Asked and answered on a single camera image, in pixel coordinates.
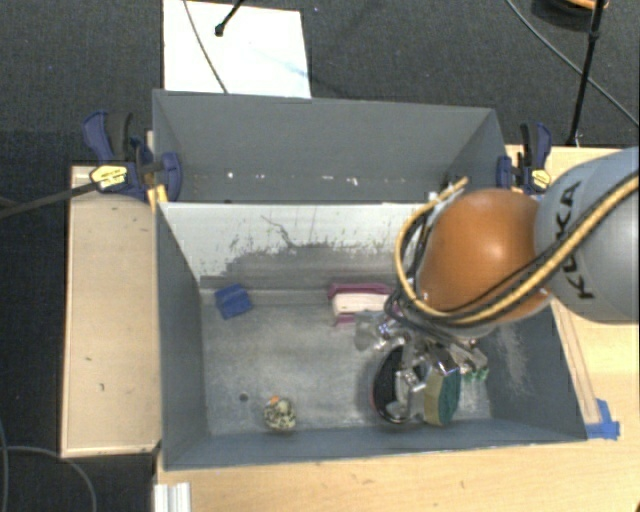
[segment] orange object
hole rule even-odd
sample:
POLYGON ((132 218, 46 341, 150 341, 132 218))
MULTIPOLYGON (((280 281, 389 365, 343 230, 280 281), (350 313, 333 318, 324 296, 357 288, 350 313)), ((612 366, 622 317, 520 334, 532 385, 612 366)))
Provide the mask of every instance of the orange object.
MULTIPOLYGON (((566 0, 570 4, 577 5, 578 7, 584 7, 585 9, 589 9, 593 11, 596 8, 596 0, 566 0)), ((604 8, 606 9, 609 6, 609 2, 605 2, 604 8)))
MULTIPOLYGON (((537 210, 534 199, 504 189, 478 190, 453 202, 427 241, 418 296, 439 311, 477 306, 495 297, 515 278, 474 302, 535 257, 537 210)), ((500 321, 532 313, 547 298, 546 290, 539 291, 500 321)))

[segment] gray bin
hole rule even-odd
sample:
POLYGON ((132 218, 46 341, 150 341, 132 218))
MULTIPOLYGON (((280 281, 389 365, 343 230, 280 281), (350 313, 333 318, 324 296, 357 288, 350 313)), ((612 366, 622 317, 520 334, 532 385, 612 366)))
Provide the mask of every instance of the gray bin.
POLYGON ((398 228, 428 192, 493 186, 493 111, 166 91, 153 108, 156 154, 185 174, 157 214, 165 469, 586 439, 550 310, 482 340, 489 377, 464 384, 451 425, 398 427, 371 410, 375 356, 326 298, 393 284, 398 228), (236 282, 253 309, 223 320, 213 294, 236 282), (293 400, 293 432, 263 424, 272 395, 293 400))

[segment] black cable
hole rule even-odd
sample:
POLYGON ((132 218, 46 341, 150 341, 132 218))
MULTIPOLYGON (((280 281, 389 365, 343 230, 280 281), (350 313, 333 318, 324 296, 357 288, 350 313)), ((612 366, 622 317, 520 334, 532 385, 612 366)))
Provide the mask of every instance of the black cable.
MULTIPOLYGON (((522 13, 518 10, 518 8, 513 4, 512 0, 505 0, 507 5, 511 8, 511 10, 515 13, 518 19, 531 31, 531 33, 536 36, 549 50, 551 50, 558 58, 560 58, 565 64, 567 64, 571 69, 573 69, 579 75, 582 75, 582 70, 576 66, 573 62, 571 62, 560 50, 558 50, 553 44, 551 44, 540 32, 536 30, 536 28, 531 25, 531 23, 522 15, 522 13)), ((600 94, 602 94, 609 102, 613 104, 620 112, 622 112, 634 125, 636 128, 640 128, 640 124, 638 120, 633 117, 627 109, 625 109, 611 94, 605 91, 598 83, 594 82, 591 78, 587 80, 600 94)))
POLYGON ((9 506, 9 452, 18 454, 35 454, 42 455, 54 459, 56 462, 63 462, 71 466, 74 471, 84 480, 87 485, 89 494, 91 495, 91 510, 92 512, 98 511, 98 499, 96 497, 96 491, 91 483, 91 479, 84 472, 84 470, 78 466, 75 462, 69 459, 61 458, 57 453, 47 450, 45 448, 36 448, 33 446, 7 446, 7 438, 5 436, 2 420, 0 420, 0 450, 2 450, 2 468, 3 468, 3 482, 2 482, 2 512, 7 512, 9 506))
POLYGON ((9 506, 9 447, 4 435, 4 427, 0 420, 0 450, 2 450, 2 512, 9 506))
POLYGON ((218 84, 220 85, 220 88, 222 89, 223 94, 229 94, 229 91, 225 87, 224 82, 220 78, 220 75, 218 75, 218 72, 216 71, 216 68, 213 65, 213 62, 211 62, 211 59, 209 58, 209 54, 207 53, 207 50, 205 49, 204 44, 202 43, 202 40, 200 39, 200 34, 198 34, 198 29, 196 29, 196 24, 193 21, 193 18, 191 17, 191 11, 189 11, 189 6, 187 5, 187 0, 182 0, 182 5, 184 5, 184 10, 187 12, 187 17, 189 18, 189 24, 191 25, 191 30, 193 31, 193 35, 196 36, 196 39, 198 41, 198 46, 200 46, 200 50, 202 51, 202 55, 204 55, 204 58, 207 60, 207 64, 209 64, 209 68, 211 69, 211 72, 213 73, 213 76, 215 77, 215 79, 217 80, 218 84))
POLYGON ((68 199, 73 199, 74 197, 81 196, 82 194, 86 194, 87 192, 92 192, 95 189, 95 183, 86 183, 85 185, 81 185, 79 187, 36 199, 35 201, 30 201, 28 203, 19 203, 15 206, 11 206, 10 208, 0 210, 0 220, 18 215, 20 213, 36 210, 37 208, 42 208, 43 206, 48 206, 59 201, 67 201, 68 199))

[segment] wooden board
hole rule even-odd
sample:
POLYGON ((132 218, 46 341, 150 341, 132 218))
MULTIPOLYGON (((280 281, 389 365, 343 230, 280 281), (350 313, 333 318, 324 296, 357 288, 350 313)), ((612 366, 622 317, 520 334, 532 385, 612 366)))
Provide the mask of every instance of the wooden board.
MULTIPOLYGON (((74 168, 72 185, 90 169, 74 168)), ((92 192, 71 202, 64 457, 148 452, 160 439, 152 231, 149 206, 135 199, 92 192)))

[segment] clamp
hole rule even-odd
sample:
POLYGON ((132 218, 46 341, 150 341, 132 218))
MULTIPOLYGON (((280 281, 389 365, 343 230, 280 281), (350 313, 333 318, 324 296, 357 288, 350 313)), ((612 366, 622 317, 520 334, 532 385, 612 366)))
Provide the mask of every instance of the clamp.
POLYGON ((98 110, 82 123, 84 142, 101 166, 96 169, 97 174, 92 173, 91 180, 99 192, 124 194, 140 201, 147 201, 147 192, 154 186, 164 185, 169 201, 176 201, 182 186, 177 154, 163 153, 160 161, 154 162, 144 141, 129 136, 131 118, 130 113, 98 110))
POLYGON ((549 173, 545 170, 545 162, 551 154, 551 132, 540 122, 522 123, 523 151, 518 152, 517 167, 513 166, 510 157, 498 159, 496 169, 496 186, 499 188, 516 188, 527 195, 544 194, 551 183, 549 173))

